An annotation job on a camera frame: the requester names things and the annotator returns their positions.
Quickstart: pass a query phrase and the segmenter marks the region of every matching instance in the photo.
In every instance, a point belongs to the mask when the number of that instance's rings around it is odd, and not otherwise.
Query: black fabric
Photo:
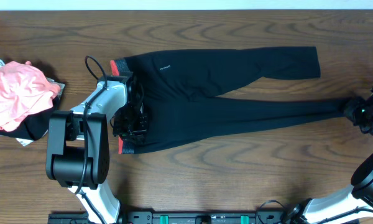
[[[58,108],[59,101],[58,97],[54,98],[52,108],[27,116],[19,127],[13,131],[0,130],[0,135],[34,141],[39,140],[48,130],[51,114]]]
[[[263,131],[342,116],[346,99],[269,102],[216,97],[260,77],[319,78],[315,47],[171,50],[124,59],[145,88],[145,143],[153,152],[226,134]],[[117,67],[120,73],[124,67]]]

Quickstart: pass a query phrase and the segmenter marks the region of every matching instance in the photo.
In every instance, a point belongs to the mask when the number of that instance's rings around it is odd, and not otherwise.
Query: black leggings
[[[268,102],[216,97],[260,77],[319,78],[315,47],[247,50],[171,50],[115,60],[145,89],[149,113],[145,143],[134,153],[154,152],[213,136],[282,128],[342,116],[346,99]]]

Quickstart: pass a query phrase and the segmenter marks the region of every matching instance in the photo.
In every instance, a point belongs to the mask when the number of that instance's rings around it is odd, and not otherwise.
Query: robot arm
[[[141,123],[142,118],[146,121],[143,97],[142,87],[131,73],[104,75],[84,102],[70,111],[55,111],[50,118],[47,176],[76,194],[92,223],[117,223],[120,212],[120,202],[106,180],[109,170],[107,124],[116,115],[121,120],[115,119],[114,135],[127,141],[141,140],[147,123]],[[85,137],[88,143],[84,148],[67,146],[67,141],[85,141]]]
[[[351,100],[344,114],[362,133],[373,135],[373,88],[371,92],[367,100]],[[336,224],[363,217],[373,217],[373,154],[355,171],[351,185],[324,198],[308,199],[289,210],[283,220]]]

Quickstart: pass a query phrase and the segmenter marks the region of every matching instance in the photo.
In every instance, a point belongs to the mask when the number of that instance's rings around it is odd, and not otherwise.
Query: pink shirt
[[[0,68],[0,130],[13,131],[30,114],[53,106],[60,87],[47,81],[30,62]]]

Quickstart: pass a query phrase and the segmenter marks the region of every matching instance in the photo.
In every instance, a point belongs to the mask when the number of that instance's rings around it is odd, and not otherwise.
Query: wood grain
[[[67,87],[61,109],[94,89],[83,59],[170,49],[317,46],[317,80],[262,78],[225,97],[314,100],[359,94],[373,84],[373,11],[0,12],[0,58],[49,63]],[[0,137],[0,223],[46,223],[80,202],[45,175],[47,138],[22,147]],[[345,118],[221,136],[142,155],[117,155],[109,181],[123,203],[156,210],[254,210],[269,199],[296,203],[349,184],[373,152]],[[364,223],[373,223],[366,219]]]

